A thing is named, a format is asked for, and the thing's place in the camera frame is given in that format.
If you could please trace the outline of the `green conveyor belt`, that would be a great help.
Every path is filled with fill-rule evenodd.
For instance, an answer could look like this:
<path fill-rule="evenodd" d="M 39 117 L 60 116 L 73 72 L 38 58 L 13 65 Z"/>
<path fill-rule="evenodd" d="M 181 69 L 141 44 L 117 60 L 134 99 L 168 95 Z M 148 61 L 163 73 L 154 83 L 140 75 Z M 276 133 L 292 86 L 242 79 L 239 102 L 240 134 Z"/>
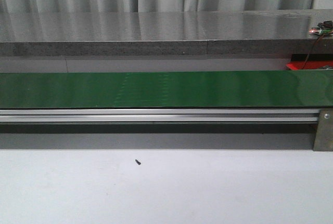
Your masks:
<path fill-rule="evenodd" d="M 331 71 L 1 74 L 3 109 L 331 106 Z"/>

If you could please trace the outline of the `red plastic tray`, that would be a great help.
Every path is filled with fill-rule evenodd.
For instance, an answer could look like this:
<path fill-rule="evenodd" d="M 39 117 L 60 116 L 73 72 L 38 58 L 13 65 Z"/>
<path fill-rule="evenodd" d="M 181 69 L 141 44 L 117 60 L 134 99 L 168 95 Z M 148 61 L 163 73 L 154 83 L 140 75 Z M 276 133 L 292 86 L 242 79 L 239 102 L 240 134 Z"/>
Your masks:
<path fill-rule="evenodd" d="M 293 61 L 286 64 L 289 70 L 332 70 L 332 61 Z"/>

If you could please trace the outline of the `small lit circuit board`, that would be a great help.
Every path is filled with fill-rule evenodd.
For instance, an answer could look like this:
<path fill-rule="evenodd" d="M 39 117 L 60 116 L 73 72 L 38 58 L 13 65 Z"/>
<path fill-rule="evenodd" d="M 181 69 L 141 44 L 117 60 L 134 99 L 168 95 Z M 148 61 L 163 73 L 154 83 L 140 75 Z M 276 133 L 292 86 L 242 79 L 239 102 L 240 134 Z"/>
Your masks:
<path fill-rule="evenodd" d="M 318 36 L 332 36 L 332 21 L 319 22 L 317 27 L 309 30 L 309 33 Z"/>

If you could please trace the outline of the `aluminium conveyor side rail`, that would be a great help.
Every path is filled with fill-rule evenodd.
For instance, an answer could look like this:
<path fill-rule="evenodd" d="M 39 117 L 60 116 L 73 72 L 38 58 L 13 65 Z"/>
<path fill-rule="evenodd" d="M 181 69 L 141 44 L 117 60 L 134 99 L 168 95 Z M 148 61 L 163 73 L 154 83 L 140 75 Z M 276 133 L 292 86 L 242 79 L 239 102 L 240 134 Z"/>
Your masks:
<path fill-rule="evenodd" d="M 1 123 L 317 122 L 319 109 L 1 110 Z"/>

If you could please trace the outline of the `steel conveyor support bracket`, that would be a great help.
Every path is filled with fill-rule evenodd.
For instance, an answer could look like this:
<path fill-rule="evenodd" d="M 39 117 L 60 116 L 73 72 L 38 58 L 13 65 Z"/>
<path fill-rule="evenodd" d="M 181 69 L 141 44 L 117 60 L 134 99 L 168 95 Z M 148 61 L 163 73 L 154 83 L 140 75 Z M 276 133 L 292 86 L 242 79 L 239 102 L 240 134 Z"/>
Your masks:
<path fill-rule="evenodd" d="M 318 117 L 313 151 L 332 151 L 332 128 L 332 109 L 321 110 Z"/>

